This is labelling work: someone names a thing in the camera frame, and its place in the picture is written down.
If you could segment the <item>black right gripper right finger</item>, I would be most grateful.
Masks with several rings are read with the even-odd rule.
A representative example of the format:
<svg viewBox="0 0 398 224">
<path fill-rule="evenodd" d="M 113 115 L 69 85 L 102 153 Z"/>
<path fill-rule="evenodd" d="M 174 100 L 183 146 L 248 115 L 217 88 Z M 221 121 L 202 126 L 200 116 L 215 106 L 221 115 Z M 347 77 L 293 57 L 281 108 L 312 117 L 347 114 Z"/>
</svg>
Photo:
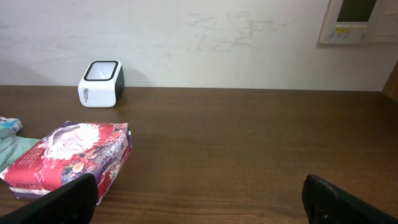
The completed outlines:
<svg viewBox="0 0 398 224">
<path fill-rule="evenodd" d="M 309 224 L 397 224 L 397 218 L 314 174 L 303 183 L 302 202 Z"/>
</svg>

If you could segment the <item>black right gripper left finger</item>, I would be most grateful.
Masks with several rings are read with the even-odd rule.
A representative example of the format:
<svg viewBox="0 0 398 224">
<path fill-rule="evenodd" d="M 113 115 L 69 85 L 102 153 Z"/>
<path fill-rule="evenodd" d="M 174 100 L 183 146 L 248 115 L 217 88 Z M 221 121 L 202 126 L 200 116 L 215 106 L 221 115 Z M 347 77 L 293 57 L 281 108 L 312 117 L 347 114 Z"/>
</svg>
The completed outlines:
<svg viewBox="0 0 398 224">
<path fill-rule="evenodd" d="M 1 217 L 1 223 L 89 223 L 98 199 L 93 174 L 85 174 Z"/>
</svg>

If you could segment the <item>red purple tissue pack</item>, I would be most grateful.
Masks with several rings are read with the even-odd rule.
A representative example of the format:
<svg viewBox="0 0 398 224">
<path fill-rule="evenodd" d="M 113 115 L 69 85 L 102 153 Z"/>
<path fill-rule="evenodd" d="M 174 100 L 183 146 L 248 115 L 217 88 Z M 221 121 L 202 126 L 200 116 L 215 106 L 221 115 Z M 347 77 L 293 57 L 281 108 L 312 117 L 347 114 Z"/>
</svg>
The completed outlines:
<svg viewBox="0 0 398 224">
<path fill-rule="evenodd" d="M 101 202 L 131 148 L 127 123 L 67 121 L 5 168 L 1 179 L 17 198 L 39 198 L 91 173 Z"/>
</svg>

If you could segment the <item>teal tissue packet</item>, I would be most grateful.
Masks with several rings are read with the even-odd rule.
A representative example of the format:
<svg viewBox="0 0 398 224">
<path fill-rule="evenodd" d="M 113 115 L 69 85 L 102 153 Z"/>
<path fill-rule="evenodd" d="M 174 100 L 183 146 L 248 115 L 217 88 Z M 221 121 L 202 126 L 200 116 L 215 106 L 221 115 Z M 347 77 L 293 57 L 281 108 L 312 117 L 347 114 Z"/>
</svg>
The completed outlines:
<svg viewBox="0 0 398 224">
<path fill-rule="evenodd" d="M 23 128 L 23 125 L 18 118 L 5 118 L 5 117 L 0 117 L 1 120 L 1 129 L 5 129 L 8 131 L 12 131 L 14 133 L 17 133 Z"/>
</svg>

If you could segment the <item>green wet wipes pack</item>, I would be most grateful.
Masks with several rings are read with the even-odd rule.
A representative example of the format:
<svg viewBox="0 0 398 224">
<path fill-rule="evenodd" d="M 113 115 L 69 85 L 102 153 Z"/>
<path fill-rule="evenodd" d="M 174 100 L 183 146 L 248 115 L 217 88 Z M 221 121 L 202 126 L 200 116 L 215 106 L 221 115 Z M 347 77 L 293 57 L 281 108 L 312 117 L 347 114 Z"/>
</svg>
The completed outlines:
<svg viewBox="0 0 398 224">
<path fill-rule="evenodd" d="M 1 167 L 3 171 L 10 166 L 31 147 L 39 142 L 39 139 L 9 136 L 1 140 Z"/>
</svg>

